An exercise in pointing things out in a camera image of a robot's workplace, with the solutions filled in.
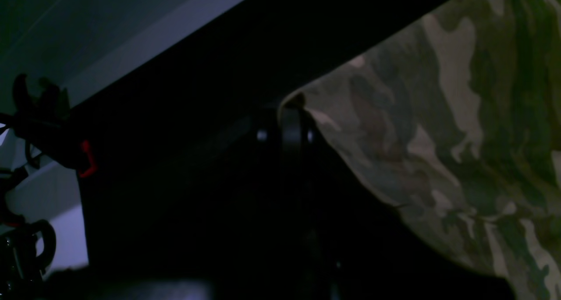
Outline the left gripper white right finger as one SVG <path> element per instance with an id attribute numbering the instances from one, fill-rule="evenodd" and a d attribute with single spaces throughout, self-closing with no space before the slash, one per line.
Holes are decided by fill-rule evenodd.
<path id="1" fill-rule="evenodd" d="M 382 300 L 390 290 L 384 223 L 394 215 L 328 145 L 303 107 L 285 108 L 285 170 L 303 192 L 322 279 L 333 300 Z"/>

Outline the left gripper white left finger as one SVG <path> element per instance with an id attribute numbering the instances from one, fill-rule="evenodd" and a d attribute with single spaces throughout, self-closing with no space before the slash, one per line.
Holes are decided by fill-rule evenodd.
<path id="1" fill-rule="evenodd" d="M 98 136 L 83 180 L 94 278 L 186 282 L 216 300 L 289 299 L 289 222 L 278 191 L 275 112 L 215 134 Z"/>

